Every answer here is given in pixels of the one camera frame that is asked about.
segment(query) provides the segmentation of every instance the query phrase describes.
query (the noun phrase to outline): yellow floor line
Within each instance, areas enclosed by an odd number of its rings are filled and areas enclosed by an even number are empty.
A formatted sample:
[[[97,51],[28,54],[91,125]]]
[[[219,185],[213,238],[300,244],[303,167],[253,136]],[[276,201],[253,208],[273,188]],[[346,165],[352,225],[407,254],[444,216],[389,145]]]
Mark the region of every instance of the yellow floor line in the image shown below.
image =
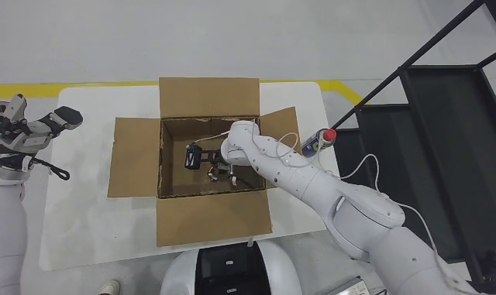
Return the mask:
[[[349,102],[356,105],[362,97],[339,80],[269,80],[261,82],[316,82],[322,91],[335,91]],[[91,83],[36,83],[36,84],[0,84],[0,98],[11,98],[21,93],[27,98],[55,98],[66,87],[124,87],[157,85],[156,81],[136,82],[91,82]]]

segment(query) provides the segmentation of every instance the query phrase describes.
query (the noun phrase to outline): open cardboard box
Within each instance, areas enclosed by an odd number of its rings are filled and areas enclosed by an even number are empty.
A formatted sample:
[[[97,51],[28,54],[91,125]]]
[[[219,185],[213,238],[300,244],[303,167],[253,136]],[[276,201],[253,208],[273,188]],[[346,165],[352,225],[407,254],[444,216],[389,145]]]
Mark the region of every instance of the open cardboard box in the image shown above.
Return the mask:
[[[160,118],[117,118],[108,197],[157,198],[157,246],[208,242],[271,233],[266,183],[238,166],[238,182],[211,182],[184,167],[186,145],[228,131],[234,121],[260,118],[262,135],[298,133],[295,108],[260,116],[258,79],[159,79]],[[223,138],[199,143],[218,149]],[[292,139],[285,139],[292,146]]]

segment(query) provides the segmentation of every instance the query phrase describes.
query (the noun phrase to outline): gray floor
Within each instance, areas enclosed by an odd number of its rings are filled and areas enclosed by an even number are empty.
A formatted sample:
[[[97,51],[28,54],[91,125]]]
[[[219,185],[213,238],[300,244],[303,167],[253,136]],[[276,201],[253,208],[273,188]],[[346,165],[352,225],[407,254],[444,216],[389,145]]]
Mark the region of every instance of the gray floor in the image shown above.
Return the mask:
[[[471,0],[0,0],[0,83],[156,80],[159,76],[340,79],[364,96]],[[496,25],[480,10],[420,63],[476,63],[495,52]],[[487,68],[490,79],[496,68]],[[322,94],[329,123],[351,104]],[[404,102],[398,82],[374,103]],[[29,100],[28,118],[55,98]],[[353,126],[350,119],[344,126]],[[50,150],[40,154],[49,159]],[[46,273],[38,266],[47,170],[33,171],[24,205],[29,247],[23,294],[93,294],[118,278],[123,294],[157,294],[175,255]],[[304,294],[362,275],[326,232],[277,239]]]

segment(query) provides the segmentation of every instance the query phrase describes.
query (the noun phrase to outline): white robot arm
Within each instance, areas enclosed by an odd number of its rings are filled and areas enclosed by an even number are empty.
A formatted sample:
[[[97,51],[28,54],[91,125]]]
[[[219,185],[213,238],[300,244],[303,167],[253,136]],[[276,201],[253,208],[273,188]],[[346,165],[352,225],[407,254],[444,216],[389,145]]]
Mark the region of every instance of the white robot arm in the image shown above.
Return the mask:
[[[69,173],[35,156],[51,139],[83,121],[81,114],[60,107],[45,117],[28,122],[26,99],[17,94],[10,102],[0,101],[0,294],[20,294],[20,276],[27,246],[26,214],[22,207],[23,183],[34,164],[48,166],[63,180]]]
[[[386,194],[342,182],[283,143],[261,136],[250,121],[232,124],[221,153],[227,163],[252,166],[313,208],[346,253],[374,266],[388,292],[477,294],[420,238],[402,227],[405,214]]]

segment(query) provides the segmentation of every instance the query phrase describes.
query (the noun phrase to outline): white table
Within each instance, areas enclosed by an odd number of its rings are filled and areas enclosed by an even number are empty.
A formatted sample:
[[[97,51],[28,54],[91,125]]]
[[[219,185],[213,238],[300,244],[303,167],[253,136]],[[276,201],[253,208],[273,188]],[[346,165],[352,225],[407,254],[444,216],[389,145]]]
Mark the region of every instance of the white table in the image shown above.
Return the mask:
[[[107,198],[115,117],[159,118],[159,91],[147,87],[72,87],[58,105],[81,112],[84,123],[53,141],[51,163],[71,173],[69,181],[50,176],[40,250],[44,270],[133,259],[246,241],[247,238],[156,247],[155,197]],[[260,84],[262,115],[295,106],[301,137],[328,126],[315,83]],[[338,173],[334,149],[323,165]],[[289,193],[267,192],[273,232],[255,240],[326,229],[320,217]]]

